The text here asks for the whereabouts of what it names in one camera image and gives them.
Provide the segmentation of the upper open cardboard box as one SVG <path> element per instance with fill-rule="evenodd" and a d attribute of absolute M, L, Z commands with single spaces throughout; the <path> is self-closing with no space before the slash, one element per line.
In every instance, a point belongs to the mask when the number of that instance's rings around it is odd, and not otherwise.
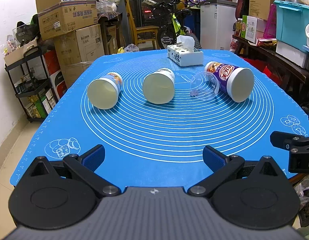
<path fill-rule="evenodd" d="M 40 34 L 48 40 L 95 25 L 97 0 L 36 0 Z"/>

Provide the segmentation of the clear plastic cup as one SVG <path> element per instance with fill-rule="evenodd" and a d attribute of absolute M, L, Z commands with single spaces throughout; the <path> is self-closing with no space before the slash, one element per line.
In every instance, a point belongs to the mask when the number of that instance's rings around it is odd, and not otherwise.
<path fill-rule="evenodd" d="M 210 72 L 195 74 L 190 81 L 190 96 L 203 101 L 214 100 L 219 93 L 219 81 Z"/>

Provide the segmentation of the white chest freezer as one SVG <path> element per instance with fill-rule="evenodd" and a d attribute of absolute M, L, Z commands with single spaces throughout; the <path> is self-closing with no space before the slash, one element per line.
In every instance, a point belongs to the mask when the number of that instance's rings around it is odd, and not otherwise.
<path fill-rule="evenodd" d="M 203 49 L 230 50 L 237 3 L 210 0 L 202 4 L 200 42 Z"/>

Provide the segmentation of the wooden yellow chair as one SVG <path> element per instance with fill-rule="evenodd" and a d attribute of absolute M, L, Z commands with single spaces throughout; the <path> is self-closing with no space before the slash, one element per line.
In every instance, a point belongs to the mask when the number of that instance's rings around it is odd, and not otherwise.
<path fill-rule="evenodd" d="M 125 9 L 127 14 L 127 19 L 129 23 L 129 28 L 131 31 L 131 38 L 133 43 L 138 46 L 141 43 L 145 42 L 152 42 L 152 47 L 154 50 L 159 49 L 158 41 L 157 41 L 157 34 L 159 31 L 158 26 L 148 25 L 144 27 L 136 27 L 135 21 L 133 19 L 132 10 L 130 7 L 129 0 L 125 0 Z M 142 38 L 140 35 L 149 34 L 149 38 Z"/>

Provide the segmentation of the white paper cup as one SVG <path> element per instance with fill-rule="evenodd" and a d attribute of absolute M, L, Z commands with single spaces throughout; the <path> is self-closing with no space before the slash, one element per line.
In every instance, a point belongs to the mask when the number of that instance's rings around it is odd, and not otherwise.
<path fill-rule="evenodd" d="M 175 75 L 168 68 L 161 68 L 147 75 L 143 81 L 143 94 L 150 103 L 162 105 L 170 102 L 174 97 Z"/>

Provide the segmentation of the lower cardboard box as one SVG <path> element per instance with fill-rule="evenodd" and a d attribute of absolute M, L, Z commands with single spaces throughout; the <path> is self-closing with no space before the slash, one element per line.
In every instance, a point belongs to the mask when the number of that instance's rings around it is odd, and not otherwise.
<path fill-rule="evenodd" d="M 105 55 L 99 24 L 53 38 L 67 88 L 99 57 Z"/>

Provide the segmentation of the black helmet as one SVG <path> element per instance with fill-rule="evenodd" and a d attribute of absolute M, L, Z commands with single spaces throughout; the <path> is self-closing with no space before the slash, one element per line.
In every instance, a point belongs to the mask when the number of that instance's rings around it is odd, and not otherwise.
<path fill-rule="evenodd" d="M 40 30 L 37 24 L 25 24 L 19 21 L 15 29 L 15 37 L 19 43 L 22 43 L 24 40 L 24 44 L 27 44 L 34 40 L 39 32 Z"/>

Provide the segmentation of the white tissue box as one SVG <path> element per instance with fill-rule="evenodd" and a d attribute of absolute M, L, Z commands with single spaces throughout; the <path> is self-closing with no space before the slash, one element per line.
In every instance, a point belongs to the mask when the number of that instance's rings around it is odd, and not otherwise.
<path fill-rule="evenodd" d="M 195 40 L 191 36 L 178 36 L 175 44 L 167 46 L 167 57 L 180 67 L 203 64 L 203 51 L 195 48 Z"/>

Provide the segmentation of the dark wooden side table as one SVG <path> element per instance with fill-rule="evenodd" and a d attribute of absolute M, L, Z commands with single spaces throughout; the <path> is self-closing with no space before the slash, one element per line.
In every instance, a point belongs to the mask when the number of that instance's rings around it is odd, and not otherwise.
<path fill-rule="evenodd" d="M 245 39 L 235 35 L 233 38 L 237 40 L 236 55 L 266 74 L 301 107 L 309 108 L 308 70 L 272 50 L 252 46 Z"/>

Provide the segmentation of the green white carton box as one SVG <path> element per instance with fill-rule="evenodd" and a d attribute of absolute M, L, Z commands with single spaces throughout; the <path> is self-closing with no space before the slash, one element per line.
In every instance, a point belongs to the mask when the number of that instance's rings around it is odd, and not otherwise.
<path fill-rule="evenodd" d="M 241 25 L 241 37 L 255 43 L 257 32 L 257 18 L 243 15 Z"/>

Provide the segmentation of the black shelf rack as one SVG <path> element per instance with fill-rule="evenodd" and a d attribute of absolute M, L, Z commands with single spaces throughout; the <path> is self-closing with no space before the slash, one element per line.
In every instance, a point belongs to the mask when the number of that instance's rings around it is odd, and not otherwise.
<path fill-rule="evenodd" d="M 36 58 L 40 59 L 43 79 L 35 77 L 30 70 L 29 61 Z M 53 109 L 48 96 L 51 95 L 54 102 L 58 102 L 58 98 L 48 75 L 41 48 L 30 46 L 21 59 L 10 65 L 6 64 L 5 71 L 27 119 L 30 122 L 43 122 Z"/>

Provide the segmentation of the blue silicone baking mat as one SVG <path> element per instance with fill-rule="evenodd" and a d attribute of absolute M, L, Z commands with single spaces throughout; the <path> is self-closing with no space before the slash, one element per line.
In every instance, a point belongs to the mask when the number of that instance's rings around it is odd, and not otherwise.
<path fill-rule="evenodd" d="M 146 100 L 142 87 L 144 78 L 161 68 L 173 71 L 175 92 L 170 102 L 157 105 Z M 10 183 L 16 185 L 39 155 L 61 160 L 97 144 L 106 151 L 97 174 L 121 189 L 190 187 L 211 174 L 202 159 L 206 145 L 247 160 L 271 155 L 287 172 L 288 152 L 273 147 L 270 134 L 309 136 L 306 113 L 257 69 L 253 70 L 253 91 L 242 103 L 223 92 L 210 101 L 193 98 L 190 81 L 202 70 L 203 66 L 179 67 L 163 50 L 99 57 L 38 128 Z M 99 109 L 90 103 L 87 88 L 110 72 L 122 77 L 122 90 L 113 108 Z"/>

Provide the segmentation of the teal plastic storage bin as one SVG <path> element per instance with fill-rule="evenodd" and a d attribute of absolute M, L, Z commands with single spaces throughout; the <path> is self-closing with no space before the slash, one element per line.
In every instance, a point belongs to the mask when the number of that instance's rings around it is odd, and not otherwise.
<path fill-rule="evenodd" d="M 276 39 L 305 52 L 309 24 L 309 5 L 275 0 Z"/>

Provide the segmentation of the purple printed paper cup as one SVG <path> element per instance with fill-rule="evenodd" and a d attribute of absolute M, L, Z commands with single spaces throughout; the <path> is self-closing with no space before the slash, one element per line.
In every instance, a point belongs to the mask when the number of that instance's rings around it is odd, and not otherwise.
<path fill-rule="evenodd" d="M 213 74 L 219 82 L 221 91 L 227 93 L 234 102 L 244 102 L 254 87 L 254 74 L 249 68 L 211 61 L 205 72 Z"/>

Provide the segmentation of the paper cup blue orange print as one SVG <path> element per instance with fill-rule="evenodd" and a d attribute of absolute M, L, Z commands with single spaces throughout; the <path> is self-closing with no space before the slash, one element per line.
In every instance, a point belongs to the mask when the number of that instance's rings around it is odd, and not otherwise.
<path fill-rule="evenodd" d="M 118 101 L 122 86 L 122 77 L 118 73 L 110 72 L 88 85 L 87 96 L 94 107 L 111 109 Z"/>

